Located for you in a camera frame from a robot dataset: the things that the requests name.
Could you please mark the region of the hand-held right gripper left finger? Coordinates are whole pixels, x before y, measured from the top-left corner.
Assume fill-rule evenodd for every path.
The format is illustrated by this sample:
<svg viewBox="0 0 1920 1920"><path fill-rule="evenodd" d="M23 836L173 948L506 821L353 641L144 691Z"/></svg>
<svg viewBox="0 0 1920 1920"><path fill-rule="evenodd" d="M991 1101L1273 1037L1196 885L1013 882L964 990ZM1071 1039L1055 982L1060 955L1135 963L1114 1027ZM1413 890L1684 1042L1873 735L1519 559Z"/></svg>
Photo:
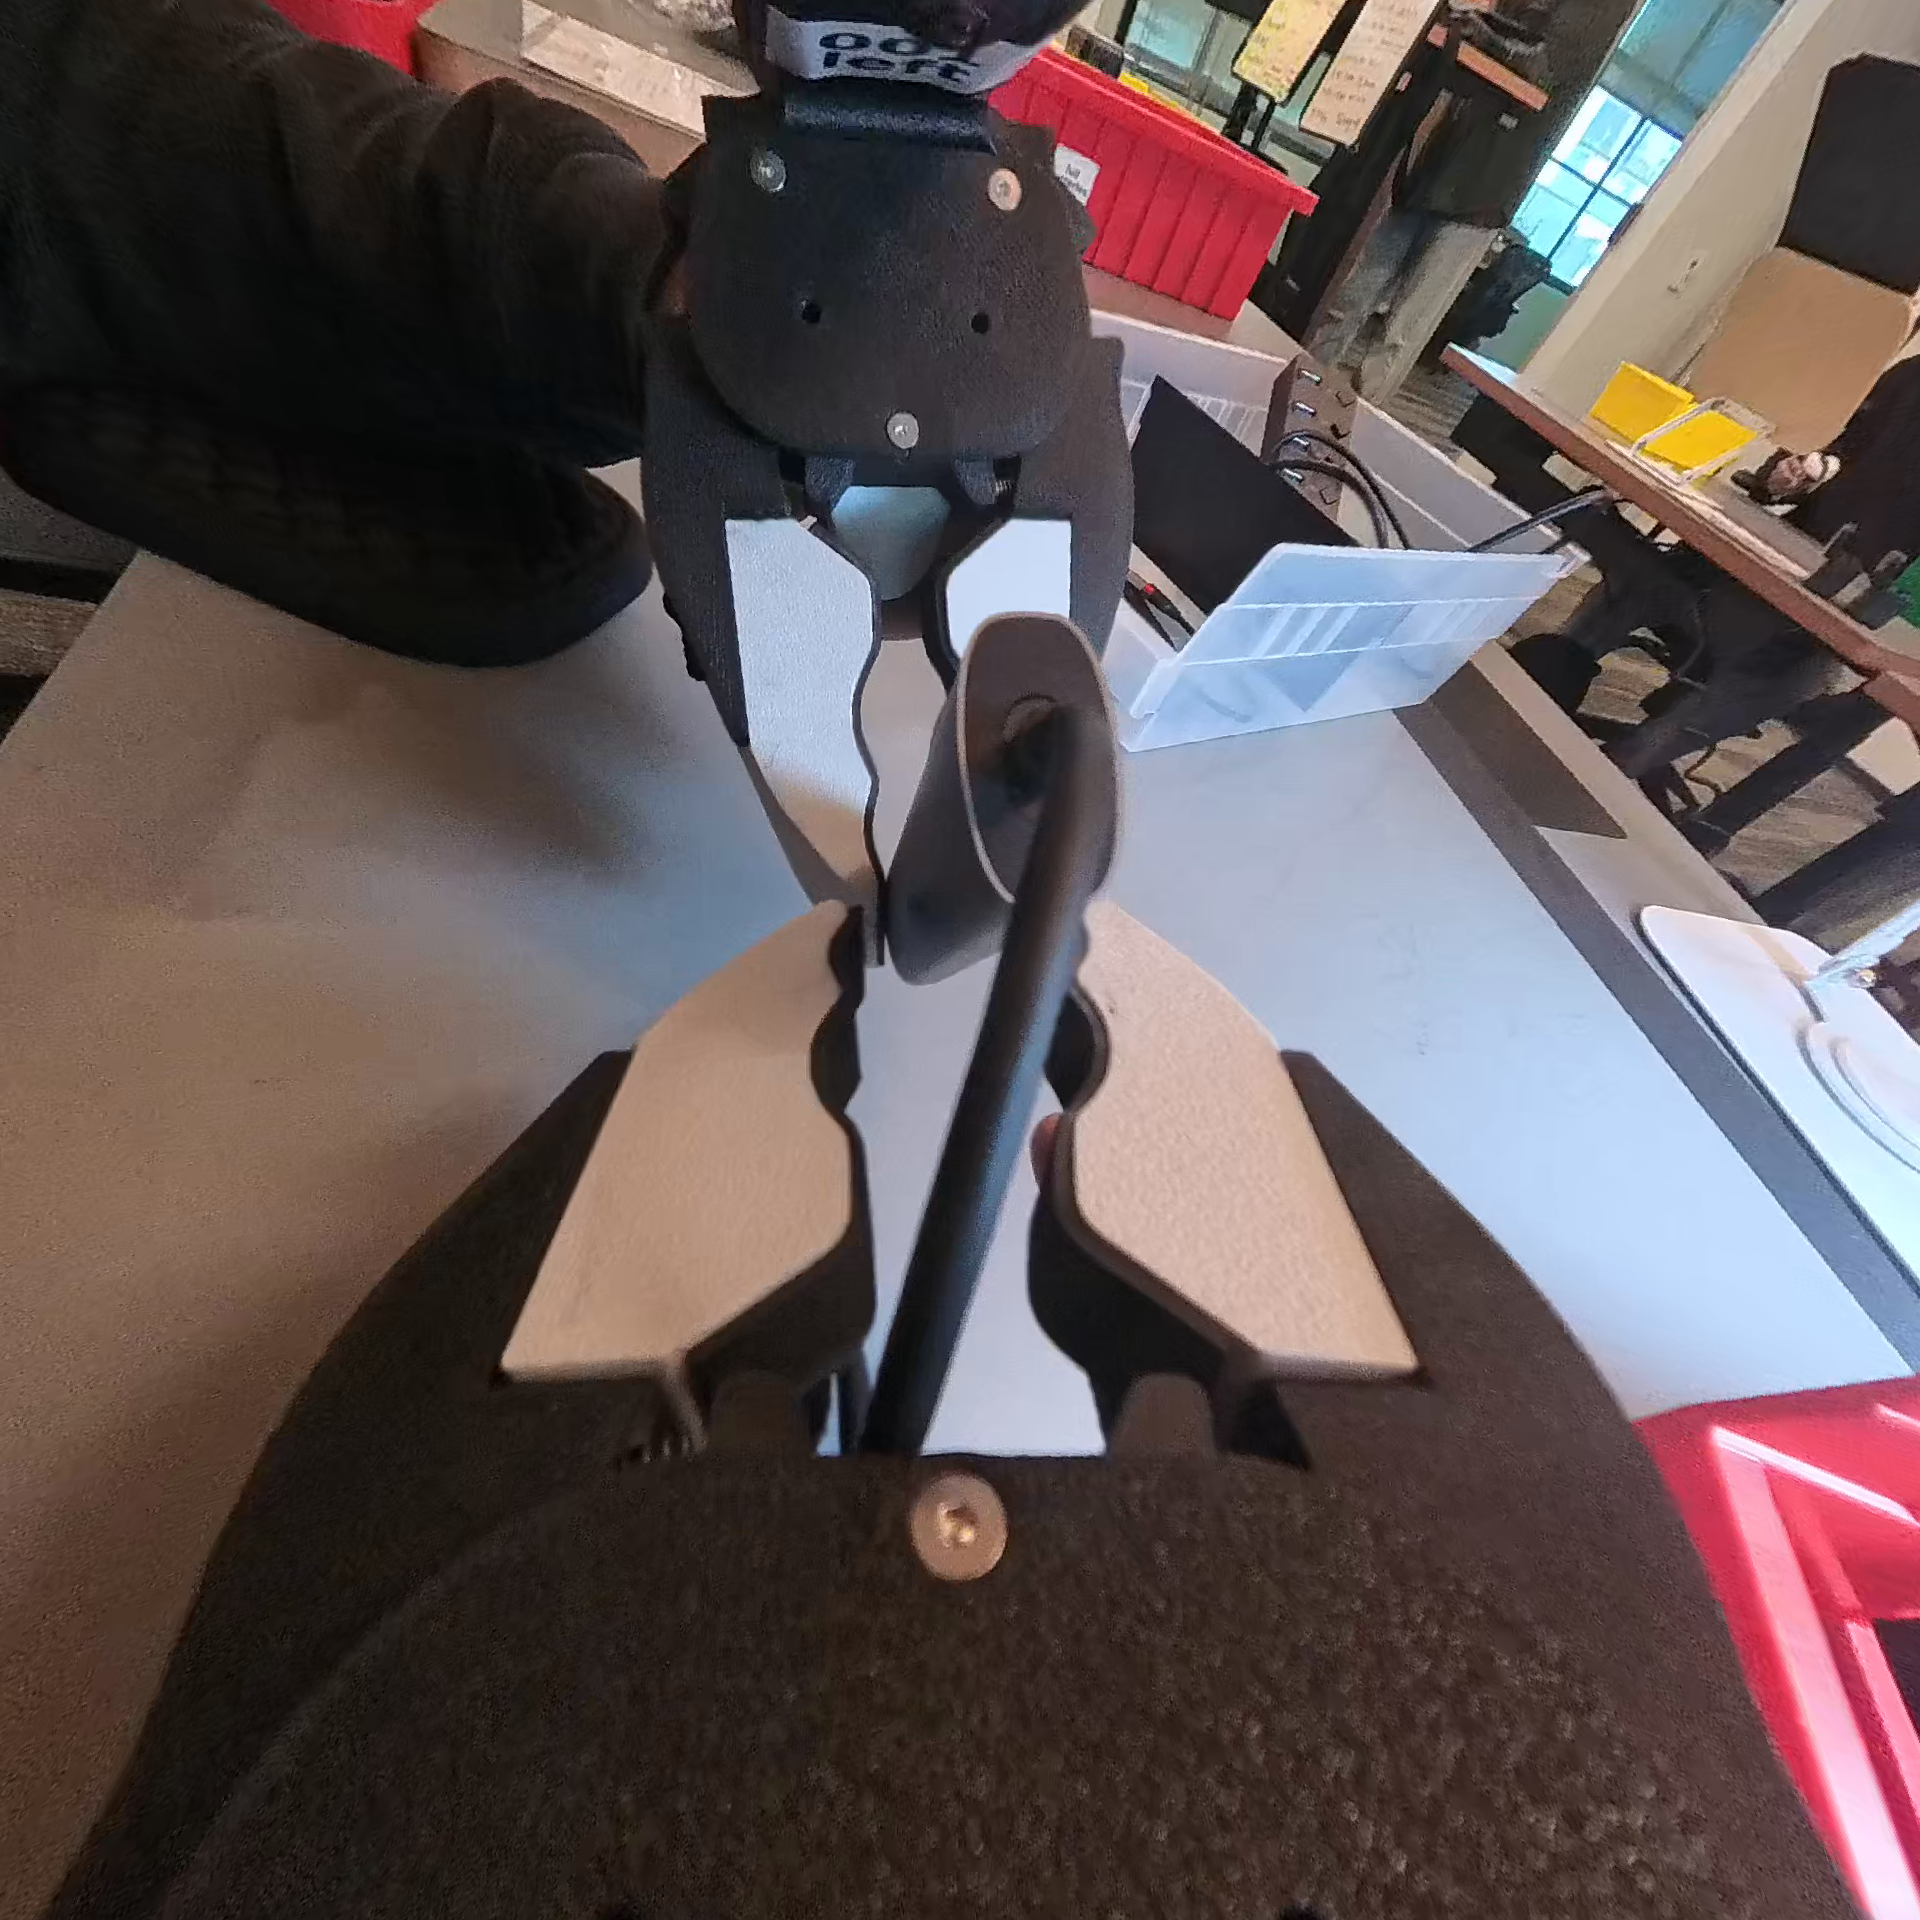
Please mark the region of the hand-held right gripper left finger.
<svg viewBox="0 0 1920 1920"><path fill-rule="evenodd" d="M500 1354L515 1382L642 1378L696 1430L741 1375L824 1417L875 1314L858 1130L861 913L820 902L635 1039Z"/></svg>

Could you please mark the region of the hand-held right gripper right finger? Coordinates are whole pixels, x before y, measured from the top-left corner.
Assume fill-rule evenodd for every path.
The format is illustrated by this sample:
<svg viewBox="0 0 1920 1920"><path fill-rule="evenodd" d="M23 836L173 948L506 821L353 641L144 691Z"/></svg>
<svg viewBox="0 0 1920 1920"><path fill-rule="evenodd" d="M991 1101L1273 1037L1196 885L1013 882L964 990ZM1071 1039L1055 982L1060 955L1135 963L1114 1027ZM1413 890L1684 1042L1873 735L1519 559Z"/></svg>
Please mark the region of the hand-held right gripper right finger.
<svg viewBox="0 0 1920 1920"><path fill-rule="evenodd" d="M1073 1165L1032 1215L1027 1295L1114 1439L1178 1380L1221 1449L1290 1449L1281 1382L1421 1362L1266 1029L1111 900L1048 1053Z"/></svg>

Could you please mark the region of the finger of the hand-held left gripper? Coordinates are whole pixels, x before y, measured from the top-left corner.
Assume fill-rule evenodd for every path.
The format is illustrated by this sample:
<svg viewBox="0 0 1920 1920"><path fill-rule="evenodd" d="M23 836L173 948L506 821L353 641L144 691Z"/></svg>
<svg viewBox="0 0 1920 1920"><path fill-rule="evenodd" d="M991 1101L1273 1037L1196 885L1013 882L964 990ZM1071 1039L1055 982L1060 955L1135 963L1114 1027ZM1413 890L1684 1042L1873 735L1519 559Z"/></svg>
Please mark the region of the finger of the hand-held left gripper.
<svg viewBox="0 0 1920 1920"><path fill-rule="evenodd" d="M797 518L732 518L728 567L762 809L807 899L875 906L877 778L860 723L880 652L874 585Z"/></svg>
<svg viewBox="0 0 1920 1920"><path fill-rule="evenodd" d="M952 683L996 618L1073 615L1073 523L1010 516L938 567L938 674Z"/></svg>

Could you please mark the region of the clear plastic bin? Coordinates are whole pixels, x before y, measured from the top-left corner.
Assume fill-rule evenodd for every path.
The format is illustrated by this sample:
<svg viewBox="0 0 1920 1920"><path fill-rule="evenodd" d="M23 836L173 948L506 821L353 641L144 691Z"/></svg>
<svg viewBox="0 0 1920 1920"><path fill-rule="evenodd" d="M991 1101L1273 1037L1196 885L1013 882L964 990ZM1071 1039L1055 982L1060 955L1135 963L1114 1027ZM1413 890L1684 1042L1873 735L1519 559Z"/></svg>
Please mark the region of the clear plastic bin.
<svg viewBox="0 0 1920 1920"><path fill-rule="evenodd" d="M1123 347L1130 445L1153 380L1165 378L1259 457L1268 393L1296 346L1265 353L1105 308L1096 332ZM1277 546L1212 615L1135 549L1106 647L1123 747L1179 750L1421 705L1583 563L1559 525L1363 401L1348 457L1356 475L1336 522L1356 546Z"/></svg>

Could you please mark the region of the red plastic bin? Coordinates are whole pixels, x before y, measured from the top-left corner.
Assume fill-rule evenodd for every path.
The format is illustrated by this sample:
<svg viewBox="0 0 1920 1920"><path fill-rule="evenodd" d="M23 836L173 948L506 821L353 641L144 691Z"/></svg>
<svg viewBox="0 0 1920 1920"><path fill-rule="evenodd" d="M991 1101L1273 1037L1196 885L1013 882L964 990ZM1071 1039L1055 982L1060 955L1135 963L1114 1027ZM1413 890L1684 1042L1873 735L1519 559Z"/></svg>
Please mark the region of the red plastic bin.
<svg viewBox="0 0 1920 1920"><path fill-rule="evenodd" d="M1919 1915L1919 1378L1640 1421L1865 1915Z"/></svg>

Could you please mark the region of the person's left forearm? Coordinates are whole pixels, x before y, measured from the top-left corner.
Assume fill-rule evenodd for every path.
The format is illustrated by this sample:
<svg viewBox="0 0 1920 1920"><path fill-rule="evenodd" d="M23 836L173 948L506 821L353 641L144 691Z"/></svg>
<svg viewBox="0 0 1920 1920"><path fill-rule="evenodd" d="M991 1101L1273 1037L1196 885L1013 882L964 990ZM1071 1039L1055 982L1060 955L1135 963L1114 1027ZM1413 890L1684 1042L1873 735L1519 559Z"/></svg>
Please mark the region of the person's left forearm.
<svg viewBox="0 0 1920 1920"><path fill-rule="evenodd" d="M444 91L271 4L5 4L5 401L641 455L666 187L512 79Z"/></svg>

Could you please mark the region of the black bin divider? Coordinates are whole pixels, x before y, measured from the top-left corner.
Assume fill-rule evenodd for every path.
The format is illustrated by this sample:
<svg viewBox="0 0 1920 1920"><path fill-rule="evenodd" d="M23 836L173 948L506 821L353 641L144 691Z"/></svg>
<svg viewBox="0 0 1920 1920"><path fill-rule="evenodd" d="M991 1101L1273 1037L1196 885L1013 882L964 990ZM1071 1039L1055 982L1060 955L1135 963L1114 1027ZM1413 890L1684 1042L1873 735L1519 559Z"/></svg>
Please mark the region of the black bin divider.
<svg viewBox="0 0 1920 1920"><path fill-rule="evenodd" d="M1135 549L1200 613L1221 607L1285 543L1354 534L1156 374L1132 441Z"/></svg>

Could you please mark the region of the red ribbed bin white label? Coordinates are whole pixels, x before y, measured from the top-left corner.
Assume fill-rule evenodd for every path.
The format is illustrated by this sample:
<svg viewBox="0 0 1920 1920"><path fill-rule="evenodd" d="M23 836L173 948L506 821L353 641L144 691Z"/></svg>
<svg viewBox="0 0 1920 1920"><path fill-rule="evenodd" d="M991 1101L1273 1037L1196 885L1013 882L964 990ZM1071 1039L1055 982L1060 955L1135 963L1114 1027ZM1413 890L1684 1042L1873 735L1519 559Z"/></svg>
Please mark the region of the red ribbed bin white label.
<svg viewBox="0 0 1920 1920"><path fill-rule="evenodd" d="M1316 197L1187 113L1042 50L993 107L1055 135L1060 178L1096 237L1084 261L1194 311L1234 319L1292 219Z"/></svg>

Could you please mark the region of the white paper sheet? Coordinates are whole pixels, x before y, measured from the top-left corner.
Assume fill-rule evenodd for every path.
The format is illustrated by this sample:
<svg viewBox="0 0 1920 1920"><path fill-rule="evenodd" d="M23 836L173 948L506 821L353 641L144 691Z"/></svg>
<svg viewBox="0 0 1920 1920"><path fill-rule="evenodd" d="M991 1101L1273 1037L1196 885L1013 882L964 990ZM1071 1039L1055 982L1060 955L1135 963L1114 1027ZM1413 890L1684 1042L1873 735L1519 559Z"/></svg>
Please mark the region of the white paper sheet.
<svg viewBox="0 0 1920 1920"><path fill-rule="evenodd" d="M520 50L551 76L641 107L652 102L661 117L666 106L697 106L713 91L697 69L539 3L520 4Z"/></svg>

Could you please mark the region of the easel board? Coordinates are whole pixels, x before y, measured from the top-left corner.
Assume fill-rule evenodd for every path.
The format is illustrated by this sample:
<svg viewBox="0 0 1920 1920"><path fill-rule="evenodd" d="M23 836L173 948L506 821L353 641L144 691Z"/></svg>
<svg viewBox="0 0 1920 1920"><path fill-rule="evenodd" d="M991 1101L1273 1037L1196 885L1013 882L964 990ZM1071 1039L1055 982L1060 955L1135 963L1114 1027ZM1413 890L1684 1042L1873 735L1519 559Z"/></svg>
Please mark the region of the easel board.
<svg viewBox="0 0 1920 1920"><path fill-rule="evenodd" d="M1341 34L1338 20L1345 6L1338 0L1265 4L1232 59L1232 76L1268 102L1283 106L1313 62Z"/></svg>
<svg viewBox="0 0 1920 1920"><path fill-rule="evenodd" d="M1307 102L1304 133L1356 143L1442 9L1444 3L1365 3Z"/></svg>

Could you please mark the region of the black backpack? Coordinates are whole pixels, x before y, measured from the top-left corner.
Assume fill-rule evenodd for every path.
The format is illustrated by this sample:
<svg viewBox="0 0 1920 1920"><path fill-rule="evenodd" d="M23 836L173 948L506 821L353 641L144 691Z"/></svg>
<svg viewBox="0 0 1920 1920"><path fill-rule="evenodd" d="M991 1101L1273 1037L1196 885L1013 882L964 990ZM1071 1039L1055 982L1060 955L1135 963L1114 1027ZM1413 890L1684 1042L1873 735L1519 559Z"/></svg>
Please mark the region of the black backpack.
<svg viewBox="0 0 1920 1920"><path fill-rule="evenodd" d="M1490 342L1520 311L1522 300L1552 276L1547 255L1513 233L1497 235L1499 247L1469 276L1448 318L1448 346L1477 349Z"/></svg>

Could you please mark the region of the red plastic basket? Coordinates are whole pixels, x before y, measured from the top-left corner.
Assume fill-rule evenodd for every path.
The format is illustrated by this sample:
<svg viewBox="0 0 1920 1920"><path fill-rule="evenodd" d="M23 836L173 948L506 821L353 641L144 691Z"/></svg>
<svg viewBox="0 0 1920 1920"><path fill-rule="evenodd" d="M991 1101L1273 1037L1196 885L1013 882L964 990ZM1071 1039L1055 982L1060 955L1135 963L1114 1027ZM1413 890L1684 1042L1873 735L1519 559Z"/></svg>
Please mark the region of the red plastic basket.
<svg viewBox="0 0 1920 1920"><path fill-rule="evenodd" d="M375 58L417 76L417 33L436 3L300 3L273 6L304 37Z"/></svg>

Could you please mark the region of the yellow box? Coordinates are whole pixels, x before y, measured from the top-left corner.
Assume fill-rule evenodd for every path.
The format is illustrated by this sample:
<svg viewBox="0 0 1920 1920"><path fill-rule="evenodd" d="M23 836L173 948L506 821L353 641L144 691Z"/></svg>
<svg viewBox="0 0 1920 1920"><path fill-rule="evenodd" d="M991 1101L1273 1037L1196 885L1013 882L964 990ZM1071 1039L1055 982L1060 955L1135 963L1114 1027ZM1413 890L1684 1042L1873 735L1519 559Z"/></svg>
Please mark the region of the yellow box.
<svg viewBox="0 0 1920 1920"><path fill-rule="evenodd" d="M1651 463L1679 473L1682 487L1722 471L1753 441L1762 441L1770 423L1735 401L1699 401L1631 441L1631 450Z"/></svg>
<svg viewBox="0 0 1920 1920"><path fill-rule="evenodd" d="M1588 421L1619 444L1644 444L1696 407L1692 391L1623 361L1591 403Z"/></svg>

